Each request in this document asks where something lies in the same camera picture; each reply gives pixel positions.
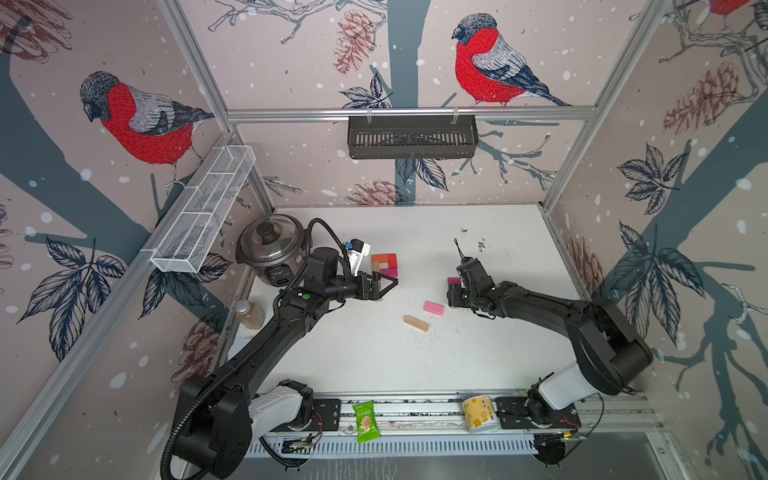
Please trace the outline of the light pink block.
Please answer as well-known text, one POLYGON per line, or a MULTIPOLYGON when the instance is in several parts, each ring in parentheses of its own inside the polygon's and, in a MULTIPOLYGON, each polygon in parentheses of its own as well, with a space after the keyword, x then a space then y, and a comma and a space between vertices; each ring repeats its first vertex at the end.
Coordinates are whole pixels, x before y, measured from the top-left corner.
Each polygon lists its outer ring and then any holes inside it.
POLYGON ((426 301, 424 303, 423 310, 431 315, 443 316, 445 312, 445 306, 435 302, 426 301))

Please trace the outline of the slanted wood block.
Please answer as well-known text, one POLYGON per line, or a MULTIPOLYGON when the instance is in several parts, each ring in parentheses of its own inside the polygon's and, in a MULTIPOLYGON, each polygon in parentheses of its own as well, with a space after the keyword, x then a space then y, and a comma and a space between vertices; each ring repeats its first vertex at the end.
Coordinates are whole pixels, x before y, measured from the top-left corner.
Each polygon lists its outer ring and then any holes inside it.
POLYGON ((422 332, 428 332, 430 328, 428 323, 410 315, 404 317, 404 323, 422 332))

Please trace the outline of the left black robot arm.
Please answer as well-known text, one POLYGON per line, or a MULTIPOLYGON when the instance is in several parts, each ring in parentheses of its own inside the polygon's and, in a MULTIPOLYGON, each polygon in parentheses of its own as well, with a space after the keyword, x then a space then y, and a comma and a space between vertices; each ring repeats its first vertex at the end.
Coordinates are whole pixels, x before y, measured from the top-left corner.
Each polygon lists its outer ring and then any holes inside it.
POLYGON ((331 303, 374 301, 387 294, 380 286, 382 274, 360 269, 369 252, 359 239, 315 248, 274 299, 272 319, 261 331, 211 374, 195 374, 184 383, 161 456, 161 478, 172 478, 171 463, 178 457, 197 467, 197 479, 225 479, 254 440, 283 424, 309 422, 313 398, 307 385, 284 380, 266 394, 257 390, 292 346, 330 312, 331 303))

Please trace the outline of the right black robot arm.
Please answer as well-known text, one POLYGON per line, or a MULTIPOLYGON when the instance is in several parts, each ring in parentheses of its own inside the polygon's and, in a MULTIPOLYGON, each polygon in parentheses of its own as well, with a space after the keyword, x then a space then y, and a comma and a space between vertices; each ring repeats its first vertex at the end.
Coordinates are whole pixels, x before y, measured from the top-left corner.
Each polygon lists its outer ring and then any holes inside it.
POLYGON ((487 318, 527 321, 566 337, 575 361, 535 383, 527 393, 529 418, 550 424, 560 412, 597 393, 615 396, 653 361, 650 348, 618 307, 608 301, 569 300, 494 282, 481 262, 461 258, 460 284, 448 287, 451 307, 487 318))

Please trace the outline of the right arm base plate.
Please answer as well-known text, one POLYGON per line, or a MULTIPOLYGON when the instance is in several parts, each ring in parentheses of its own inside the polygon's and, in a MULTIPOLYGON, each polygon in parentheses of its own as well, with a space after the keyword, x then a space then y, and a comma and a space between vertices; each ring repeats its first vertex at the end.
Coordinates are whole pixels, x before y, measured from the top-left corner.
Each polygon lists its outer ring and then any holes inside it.
POLYGON ((523 396, 501 396, 494 406, 503 430, 579 430, 582 427, 573 404, 562 410, 550 408, 543 400, 523 396))

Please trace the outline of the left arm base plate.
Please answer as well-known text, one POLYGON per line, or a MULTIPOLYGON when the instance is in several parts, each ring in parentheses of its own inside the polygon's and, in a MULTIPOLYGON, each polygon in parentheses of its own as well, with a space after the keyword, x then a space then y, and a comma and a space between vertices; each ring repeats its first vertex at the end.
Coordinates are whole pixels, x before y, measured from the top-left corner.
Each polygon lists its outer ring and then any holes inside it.
POLYGON ((311 410, 301 410, 299 418, 288 423, 286 428, 292 432, 336 432, 340 420, 340 399, 315 399, 311 410))

